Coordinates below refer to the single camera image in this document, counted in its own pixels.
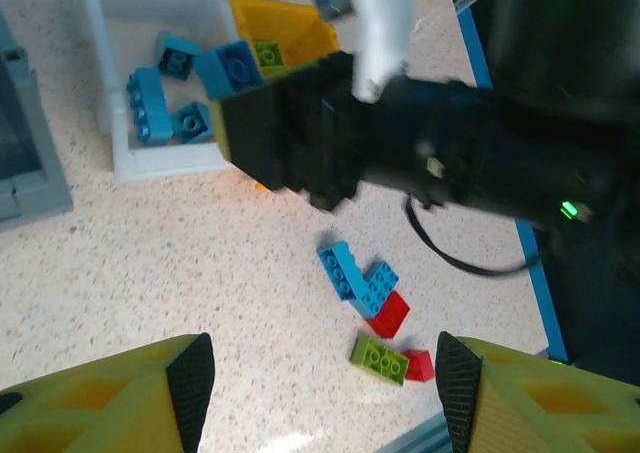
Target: table surface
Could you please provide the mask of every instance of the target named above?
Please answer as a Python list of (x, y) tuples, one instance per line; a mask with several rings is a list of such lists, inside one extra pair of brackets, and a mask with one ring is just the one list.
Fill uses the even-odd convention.
[[(216, 380), (201, 451), (370, 452), (440, 409), (435, 382), (398, 388), (351, 366), (367, 332), (316, 259), (327, 233), (360, 266), (386, 259), (411, 306), (395, 347), (438, 333), (535, 353), (544, 332), (528, 276), (482, 280), (423, 246), (402, 196), (363, 187), (336, 215), (256, 190), (237, 170), (119, 184), (96, 128), (81, 0), (0, 0), (36, 69), (75, 210), (0, 235), (0, 389), (184, 333), (209, 332)], [(310, 0), (289, 0), (308, 3)], [(415, 0), (411, 73), (472, 81), (451, 0)], [(353, 51), (354, 21), (338, 25)], [(442, 247), (486, 265), (521, 259), (513, 221), (422, 215)]]

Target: green lego brick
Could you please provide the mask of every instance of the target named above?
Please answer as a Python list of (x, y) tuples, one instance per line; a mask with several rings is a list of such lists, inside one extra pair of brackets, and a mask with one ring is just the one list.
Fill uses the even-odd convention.
[(404, 384), (404, 377), (409, 369), (409, 358), (367, 336), (356, 341), (351, 363), (398, 386)]
[(280, 52), (280, 44), (277, 41), (256, 41), (253, 46), (256, 48), (261, 67), (285, 66)]
[(280, 43), (277, 41), (256, 41), (253, 46), (263, 76), (271, 76), (287, 69), (280, 50)]

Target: yellow plastic piece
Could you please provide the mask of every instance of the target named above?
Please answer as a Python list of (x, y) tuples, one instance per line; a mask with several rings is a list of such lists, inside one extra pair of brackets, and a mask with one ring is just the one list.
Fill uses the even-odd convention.
[(186, 335), (13, 386), (0, 453), (182, 452), (165, 369)]
[(459, 340), (483, 360), (469, 453), (640, 452), (640, 388)]
[(230, 0), (238, 34), (252, 46), (278, 43), (284, 64), (298, 66), (340, 50), (333, 26), (315, 7), (277, 0)]

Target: red lego brick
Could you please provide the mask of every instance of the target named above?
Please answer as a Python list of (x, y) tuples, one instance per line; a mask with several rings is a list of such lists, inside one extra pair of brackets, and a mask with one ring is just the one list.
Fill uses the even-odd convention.
[(431, 354), (427, 350), (407, 350), (402, 354), (409, 358), (406, 380), (427, 382), (436, 376), (433, 371)]
[(380, 338), (391, 339), (396, 336), (410, 309), (400, 293), (394, 290), (376, 317), (368, 319), (367, 323)]

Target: green led light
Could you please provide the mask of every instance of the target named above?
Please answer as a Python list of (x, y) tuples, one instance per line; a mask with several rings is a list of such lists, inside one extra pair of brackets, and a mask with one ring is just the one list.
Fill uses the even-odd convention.
[(564, 203), (562, 203), (562, 208), (560, 208), (560, 211), (570, 220), (573, 220), (576, 216), (578, 216), (578, 209), (573, 206), (573, 203), (571, 203), (570, 201), (565, 201)]

